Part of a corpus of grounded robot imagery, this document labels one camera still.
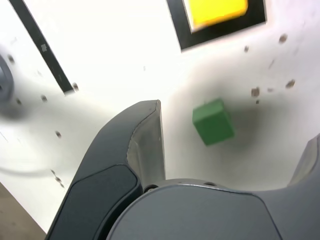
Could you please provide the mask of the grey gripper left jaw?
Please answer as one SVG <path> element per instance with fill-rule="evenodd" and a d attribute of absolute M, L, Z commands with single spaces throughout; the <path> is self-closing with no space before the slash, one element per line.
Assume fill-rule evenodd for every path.
<path fill-rule="evenodd" d="M 106 239 L 145 188 L 165 178 L 161 102 L 141 101 L 113 117 L 95 136 L 47 239 Z"/>

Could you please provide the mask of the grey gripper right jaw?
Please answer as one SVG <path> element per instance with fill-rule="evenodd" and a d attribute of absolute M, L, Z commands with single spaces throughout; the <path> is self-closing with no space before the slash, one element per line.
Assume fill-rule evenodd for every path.
<path fill-rule="evenodd" d="M 320 139 L 311 139 L 290 185 L 239 191 L 197 182 L 158 187 L 135 200 L 109 240 L 317 240 Z"/>

